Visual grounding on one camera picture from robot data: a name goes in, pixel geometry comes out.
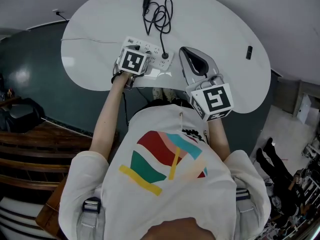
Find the floor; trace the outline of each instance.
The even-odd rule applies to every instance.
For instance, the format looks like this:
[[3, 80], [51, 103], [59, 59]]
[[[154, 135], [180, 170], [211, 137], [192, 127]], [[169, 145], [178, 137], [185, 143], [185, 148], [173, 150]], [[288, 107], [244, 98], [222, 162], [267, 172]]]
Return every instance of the floor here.
[[306, 124], [301, 123], [291, 114], [281, 110], [276, 106], [271, 106], [263, 131], [261, 132], [256, 146], [254, 147], [250, 159], [258, 173], [267, 179], [269, 176], [261, 169], [256, 162], [256, 151], [263, 148], [267, 139], [272, 137], [277, 155], [282, 159], [289, 173], [294, 175], [297, 170], [305, 168], [309, 159], [302, 156], [304, 147], [313, 140], [316, 127], [319, 123], [319, 111], [311, 117]]
[[[66, 25], [43, 26], [2, 40], [0, 72], [7, 88], [36, 101], [47, 117], [93, 132], [108, 91], [83, 89], [66, 74], [61, 60], [61, 38]], [[277, 77], [271, 76], [269, 92], [258, 109], [248, 114], [232, 112], [222, 120], [232, 151], [241, 149], [251, 154], [254, 149], [273, 102]], [[152, 99], [151, 88], [140, 91], [147, 99]], [[147, 104], [136, 88], [126, 91], [126, 101], [128, 119]], [[120, 139], [127, 129], [122, 100], [117, 122]]]

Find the yellow stripe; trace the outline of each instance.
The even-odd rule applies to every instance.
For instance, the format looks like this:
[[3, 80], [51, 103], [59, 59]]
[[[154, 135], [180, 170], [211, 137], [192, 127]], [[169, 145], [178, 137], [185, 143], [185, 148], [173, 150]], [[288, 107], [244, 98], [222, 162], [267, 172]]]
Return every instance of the yellow stripe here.
[[154, 193], [156, 196], [159, 196], [162, 192], [162, 189], [157, 185], [151, 184], [145, 181], [143, 178], [140, 177], [134, 170], [131, 168], [126, 167], [125, 165], [121, 165], [119, 167], [119, 171], [128, 175], [131, 179], [133, 179], [140, 187]]
[[168, 178], [169, 180], [173, 180], [174, 177], [175, 177], [176, 167], [177, 167], [177, 162], [178, 162], [179, 155], [180, 155], [180, 148], [176, 147], [175, 156], [174, 156], [173, 163], [172, 163], [172, 166], [171, 166], [171, 169], [170, 169], [170, 173], [169, 173], [169, 178]]

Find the cable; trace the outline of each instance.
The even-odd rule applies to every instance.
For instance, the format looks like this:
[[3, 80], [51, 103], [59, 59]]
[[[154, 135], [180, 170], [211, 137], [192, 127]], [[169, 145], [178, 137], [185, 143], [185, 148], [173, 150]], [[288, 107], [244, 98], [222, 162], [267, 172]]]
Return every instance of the cable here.
[[61, 18], [64, 18], [64, 20], [65, 20], [66, 22], [68, 21], [65, 17], [63, 17], [63, 16], [60, 14], [59, 11], [56, 11], [56, 12], [55, 12], [55, 15], [58, 15], [58, 16], [60, 16]]
[[93, 41], [93, 42], [103, 43], [103, 44], [121, 44], [121, 42], [101, 41], [101, 40], [92, 39], [92, 38], [86, 38], [86, 37], [63, 38], [63, 39], [61, 39], [61, 42], [62, 41], [67, 41], [67, 40], [90, 40], [90, 41]]
[[145, 98], [146, 102], [149, 104], [149, 103], [150, 103], [150, 100], [148, 100], [148, 99], [146, 98], [146, 96], [144, 96], [144, 95], [140, 92], [139, 88], [137, 88], [136, 90], [142, 95], [142, 97]]
[[126, 100], [126, 94], [123, 92], [122, 95], [123, 95], [123, 100], [124, 100], [125, 122], [126, 122], [126, 126], [129, 127], [128, 116], [127, 116], [127, 100]]
[[[164, 42], [162, 41], [162, 34], [170, 33], [171, 19], [174, 14], [174, 3], [172, 2], [172, 0], [169, 0], [171, 3], [171, 13], [169, 13], [168, 8], [167, 8], [167, 1], [168, 0], [164, 1], [164, 5], [159, 5], [157, 2], [150, 2], [144, 8], [143, 13], [142, 13], [143, 23], [144, 23], [146, 34], [149, 36], [152, 24], [154, 24], [155, 28], [158, 31], [160, 31], [160, 41], [161, 41], [161, 46], [162, 46], [162, 51], [163, 51], [163, 54], [162, 54], [163, 59], [167, 59], [169, 57], [169, 55], [165, 51]], [[157, 8], [155, 9], [155, 11], [153, 13], [152, 19], [148, 20], [148, 19], [146, 19], [146, 14], [149, 12], [148, 7], [150, 7], [150, 5], [157, 5]], [[158, 22], [161, 21], [163, 18], [164, 18], [163, 24], [162, 25], [158, 24]], [[146, 22], [150, 23], [149, 29], [147, 28]], [[166, 26], [169, 26], [168, 31], [164, 31], [164, 27], [166, 27]]]

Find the black cable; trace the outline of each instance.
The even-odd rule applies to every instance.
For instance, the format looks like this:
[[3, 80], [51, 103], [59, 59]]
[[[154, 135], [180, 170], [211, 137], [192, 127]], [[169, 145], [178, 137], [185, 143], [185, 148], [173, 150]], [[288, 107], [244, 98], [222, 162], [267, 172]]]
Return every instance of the black cable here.
[[139, 90], [139, 88], [136, 88], [136, 90], [141, 94], [142, 97], [145, 98], [146, 102], [149, 104], [149, 103], [150, 103], [150, 100], [148, 100], [148, 99], [146, 98], [146, 96], [144, 96], [144, 95], [142, 94], [142, 92]]
[[58, 16], [60, 16], [61, 18], [64, 18], [64, 20], [67, 22], [68, 20], [65, 18], [65, 17], [63, 17], [61, 14], [60, 14], [60, 12], [58, 12], [58, 11], [56, 11], [55, 12], [55, 15], [58, 15]]
[[[161, 41], [161, 46], [162, 46], [162, 51], [163, 51], [163, 54], [162, 54], [162, 58], [163, 59], [167, 59], [169, 57], [169, 55], [165, 51], [164, 42], [162, 41], [162, 34], [170, 33], [170, 31], [171, 31], [171, 19], [172, 19], [172, 16], [174, 14], [174, 3], [172, 2], [172, 0], [169, 0], [170, 3], [171, 3], [171, 13], [169, 13], [168, 8], [167, 8], [167, 1], [168, 0], [164, 1], [164, 5], [159, 5], [157, 2], [150, 2], [144, 8], [143, 13], [142, 13], [143, 23], [144, 23], [146, 34], [149, 36], [152, 24], [154, 24], [155, 28], [158, 31], [160, 31], [160, 41]], [[146, 14], [149, 12], [148, 8], [151, 5], [157, 5], [157, 8], [155, 9], [155, 11], [153, 13], [152, 19], [148, 20], [148, 19], [146, 19]], [[158, 22], [161, 21], [163, 18], [164, 18], [164, 21], [163, 21], [163, 24], [161, 25]], [[146, 22], [150, 23], [149, 29], [147, 28]], [[166, 26], [169, 26], [168, 31], [164, 31], [164, 27], [166, 27]]]
[[124, 113], [125, 113], [125, 122], [126, 122], [126, 126], [129, 126], [129, 122], [128, 122], [128, 116], [127, 116], [127, 100], [126, 100], [126, 95], [123, 92], [123, 100], [124, 100]]

